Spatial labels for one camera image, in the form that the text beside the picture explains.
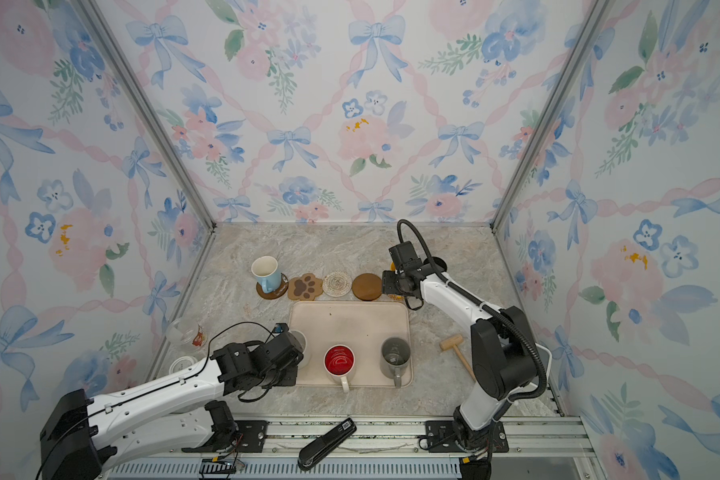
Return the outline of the plain round wooden coaster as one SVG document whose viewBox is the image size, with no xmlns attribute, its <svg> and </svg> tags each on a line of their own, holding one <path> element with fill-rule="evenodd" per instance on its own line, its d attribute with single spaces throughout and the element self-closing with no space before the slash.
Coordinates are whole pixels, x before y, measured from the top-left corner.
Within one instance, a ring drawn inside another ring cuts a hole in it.
<svg viewBox="0 0 720 480">
<path fill-rule="evenodd" d="M 382 295 L 382 279 L 373 273 L 363 273 L 353 280 L 351 289 L 357 299 L 374 301 Z"/>
</svg>

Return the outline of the multicolour woven rope coaster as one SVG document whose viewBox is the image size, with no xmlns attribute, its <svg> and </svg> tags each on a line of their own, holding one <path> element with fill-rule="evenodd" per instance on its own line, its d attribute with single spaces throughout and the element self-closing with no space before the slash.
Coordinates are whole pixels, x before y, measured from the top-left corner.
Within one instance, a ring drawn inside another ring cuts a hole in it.
<svg viewBox="0 0 720 480">
<path fill-rule="evenodd" d="M 323 279 L 322 287 L 326 295 L 333 298 L 342 297 L 351 291 L 352 278 L 345 272 L 331 272 Z"/>
</svg>

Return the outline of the scratched dark wooden coaster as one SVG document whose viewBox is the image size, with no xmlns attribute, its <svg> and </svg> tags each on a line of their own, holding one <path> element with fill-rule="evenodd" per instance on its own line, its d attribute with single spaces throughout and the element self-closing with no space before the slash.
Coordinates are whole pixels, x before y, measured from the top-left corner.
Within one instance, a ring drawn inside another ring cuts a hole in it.
<svg viewBox="0 0 720 480">
<path fill-rule="evenodd" d="M 281 275 L 280 285 L 272 292 L 265 293 L 260 283 L 256 283 L 256 292 L 264 300 L 275 300 L 285 295 L 289 288 L 289 279 L 285 274 Z"/>
</svg>

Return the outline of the grey mug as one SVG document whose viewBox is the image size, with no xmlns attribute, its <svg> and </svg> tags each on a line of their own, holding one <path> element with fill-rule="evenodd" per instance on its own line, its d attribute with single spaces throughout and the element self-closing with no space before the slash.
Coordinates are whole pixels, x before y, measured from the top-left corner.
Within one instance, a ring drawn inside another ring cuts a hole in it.
<svg viewBox="0 0 720 480">
<path fill-rule="evenodd" d="M 389 337 L 381 345 L 380 371 L 394 382 L 394 386 L 402 387 L 402 376 L 406 372 L 411 359 L 409 343 L 400 337 Z"/>
</svg>

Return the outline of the light blue mug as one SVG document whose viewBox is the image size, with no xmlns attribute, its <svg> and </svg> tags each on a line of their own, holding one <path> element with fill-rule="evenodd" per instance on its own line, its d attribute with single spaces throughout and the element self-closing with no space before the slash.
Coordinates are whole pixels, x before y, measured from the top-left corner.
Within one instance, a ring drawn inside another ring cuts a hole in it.
<svg viewBox="0 0 720 480">
<path fill-rule="evenodd" d="M 272 256 L 261 256 L 253 261 L 251 272 L 263 294 L 275 292 L 282 283 L 278 260 Z"/>
</svg>

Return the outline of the cork paw print coaster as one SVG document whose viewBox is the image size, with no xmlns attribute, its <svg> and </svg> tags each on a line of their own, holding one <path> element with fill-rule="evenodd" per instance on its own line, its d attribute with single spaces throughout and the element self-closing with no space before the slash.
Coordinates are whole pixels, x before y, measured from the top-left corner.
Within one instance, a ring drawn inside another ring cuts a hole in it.
<svg viewBox="0 0 720 480">
<path fill-rule="evenodd" d="M 323 294 L 323 280 L 306 273 L 289 280 L 287 296 L 292 301 L 314 301 Z"/>
</svg>

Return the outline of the black mug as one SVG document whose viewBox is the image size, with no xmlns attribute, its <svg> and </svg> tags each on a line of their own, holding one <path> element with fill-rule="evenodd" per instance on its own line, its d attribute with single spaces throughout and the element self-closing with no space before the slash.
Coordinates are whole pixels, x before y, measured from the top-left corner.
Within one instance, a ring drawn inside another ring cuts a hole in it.
<svg viewBox="0 0 720 480">
<path fill-rule="evenodd" d="M 448 269 L 447 263 L 440 257 L 434 257 L 432 260 L 427 260 L 427 264 L 433 273 L 444 273 Z"/>
</svg>

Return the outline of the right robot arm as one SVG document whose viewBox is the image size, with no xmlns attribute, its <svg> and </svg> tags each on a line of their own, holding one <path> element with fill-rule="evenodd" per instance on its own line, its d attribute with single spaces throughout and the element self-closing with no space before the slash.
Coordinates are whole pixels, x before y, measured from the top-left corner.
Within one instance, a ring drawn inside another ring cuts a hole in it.
<svg viewBox="0 0 720 480">
<path fill-rule="evenodd" d="M 435 306 L 469 334 L 475 385 L 455 409 L 453 429 L 462 449 L 482 449 L 511 404 L 536 399 L 548 388 L 528 319 L 517 307 L 501 308 L 462 287 L 433 257 L 422 260 L 409 241 L 389 253 L 394 268 L 382 273 L 382 292 Z"/>
</svg>

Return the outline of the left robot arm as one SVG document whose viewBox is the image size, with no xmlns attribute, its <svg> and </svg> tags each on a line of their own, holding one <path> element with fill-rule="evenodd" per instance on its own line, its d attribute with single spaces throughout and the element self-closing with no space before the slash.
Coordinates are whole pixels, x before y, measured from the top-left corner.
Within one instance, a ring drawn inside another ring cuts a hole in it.
<svg viewBox="0 0 720 480">
<path fill-rule="evenodd" d="M 107 469 L 168 450 L 224 452 L 243 433 L 225 396 L 292 386 L 303 359 L 288 330 L 229 343 L 176 373 L 132 389 L 61 397 L 40 432 L 38 479 L 94 479 Z"/>
</svg>

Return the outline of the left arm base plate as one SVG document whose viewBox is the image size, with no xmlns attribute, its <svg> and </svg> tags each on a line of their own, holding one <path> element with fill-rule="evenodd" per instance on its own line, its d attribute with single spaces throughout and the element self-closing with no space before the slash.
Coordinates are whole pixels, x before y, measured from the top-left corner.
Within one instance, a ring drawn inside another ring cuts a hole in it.
<svg viewBox="0 0 720 480">
<path fill-rule="evenodd" d="M 182 453 L 261 453 L 269 423 L 264 420 L 232 421 L 211 426 L 211 436 L 198 447 Z"/>
</svg>

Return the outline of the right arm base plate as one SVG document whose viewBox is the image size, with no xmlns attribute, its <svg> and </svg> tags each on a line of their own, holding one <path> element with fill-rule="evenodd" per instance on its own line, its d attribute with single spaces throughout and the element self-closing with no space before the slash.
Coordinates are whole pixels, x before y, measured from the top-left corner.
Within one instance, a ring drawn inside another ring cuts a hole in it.
<svg viewBox="0 0 720 480">
<path fill-rule="evenodd" d="M 477 433 L 457 430 L 452 420 L 430 420 L 424 423 L 425 433 L 418 448 L 429 453 L 508 453 L 509 444 L 502 422 L 493 422 Z"/>
</svg>

